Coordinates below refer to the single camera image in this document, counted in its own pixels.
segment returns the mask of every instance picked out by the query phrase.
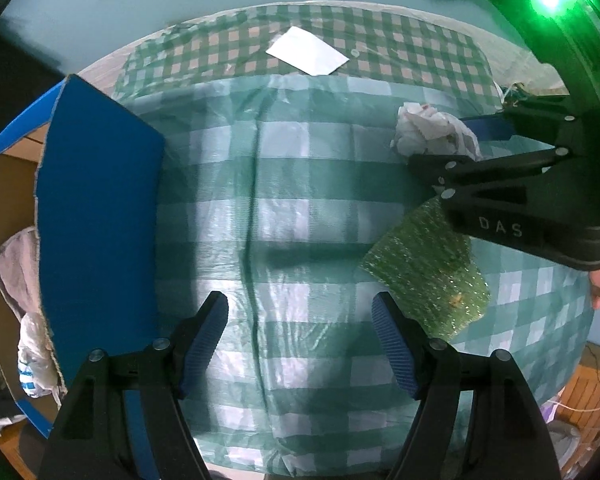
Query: plastic sheet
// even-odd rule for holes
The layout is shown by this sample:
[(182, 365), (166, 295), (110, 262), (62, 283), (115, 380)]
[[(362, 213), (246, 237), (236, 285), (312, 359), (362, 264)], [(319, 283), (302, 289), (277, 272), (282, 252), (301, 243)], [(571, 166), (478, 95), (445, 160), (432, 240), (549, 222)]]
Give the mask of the plastic sheet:
[[(370, 322), (372, 298), (387, 287), (360, 263), (433, 195), (390, 148), (404, 102), (457, 117), (484, 112), (446, 92), (341, 76), (240, 77), (129, 103), (166, 140), (162, 330), (212, 290), (229, 300), (205, 381), (182, 403), (206, 461), (283, 475), (395, 461), (417, 403), (396, 386)], [(540, 146), (516, 138), (480, 148), (501, 156)], [(481, 240), (471, 254), (492, 300), (454, 343), (479, 354), (509, 349), (536, 397), (551, 397), (582, 352), (586, 275)]]

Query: blue cardboard panel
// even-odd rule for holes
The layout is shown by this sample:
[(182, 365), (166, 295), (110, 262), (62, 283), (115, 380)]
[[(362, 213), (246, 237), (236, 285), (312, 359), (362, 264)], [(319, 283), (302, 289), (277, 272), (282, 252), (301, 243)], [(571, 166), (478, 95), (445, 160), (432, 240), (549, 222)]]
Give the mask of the blue cardboard panel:
[(0, 133), (0, 153), (42, 124), (48, 123), (64, 81), (32, 102)]
[(36, 183), (42, 305), (68, 386), (91, 349), (137, 351), (157, 336), (163, 144), (122, 106), (68, 78)]
[(33, 426), (42, 434), (42, 436), (49, 438), (52, 427), (51, 423), (31, 405), (29, 399), (23, 397), (22, 399), (18, 400), (16, 404), (20, 408), (20, 411), (26, 415), (30, 423), (33, 424)]

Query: green checkered cloth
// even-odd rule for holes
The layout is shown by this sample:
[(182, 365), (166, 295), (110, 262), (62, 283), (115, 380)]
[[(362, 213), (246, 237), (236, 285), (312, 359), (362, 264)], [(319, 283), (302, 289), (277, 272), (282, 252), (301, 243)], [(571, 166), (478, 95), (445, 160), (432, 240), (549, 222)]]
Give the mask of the green checkered cloth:
[[(360, 269), (375, 242), (431, 196), (389, 143), (403, 102), (490, 111), (437, 89), (357, 77), (265, 75), (126, 101), (166, 140), (156, 291), (164, 333), (206, 295), (229, 298), (205, 380), (182, 403), (205, 461), (282, 475), (390, 468), (417, 403), (374, 332), (384, 286)], [(488, 155), (538, 149), (515, 137)], [(578, 362), (592, 319), (586, 274), (473, 240), (491, 290), (458, 349), (509, 349), (536, 399)], [(454, 444), (466, 432), (462, 397)]]
[(320, 5), (250, 7), (171, 27), (136, 47), (113, 97), (126, 101), (220, 78), (298, 73), (266, 54), (293, 25), (350, 59), (337, 75), (416, 84), (480, 106), (500, 105), (489, 64), (471, 37), (389, 12)]

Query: green sponge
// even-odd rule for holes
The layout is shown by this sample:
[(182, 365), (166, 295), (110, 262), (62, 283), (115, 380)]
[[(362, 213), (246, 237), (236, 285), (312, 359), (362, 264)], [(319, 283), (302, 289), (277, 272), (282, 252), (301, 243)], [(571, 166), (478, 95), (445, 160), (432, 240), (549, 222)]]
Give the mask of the green sponge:
[(362, 268), (389, 287), (402, 313), (430, 337), (449, 341), (479, 319), (490, 300), (469, 237), (451, 230), (438, 198), (385, 234)]

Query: plastic bag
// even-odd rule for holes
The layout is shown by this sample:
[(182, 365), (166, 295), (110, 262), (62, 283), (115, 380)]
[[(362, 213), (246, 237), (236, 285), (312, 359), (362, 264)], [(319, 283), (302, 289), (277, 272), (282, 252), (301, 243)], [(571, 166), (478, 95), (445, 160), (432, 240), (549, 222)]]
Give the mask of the plastic bag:
[(20, 323), (18, 343), (20, 384), (29, 397), (43, 397), (58, 387), (58, 372), (51, 357), (46, 322), (41, 314), (29, 312)]

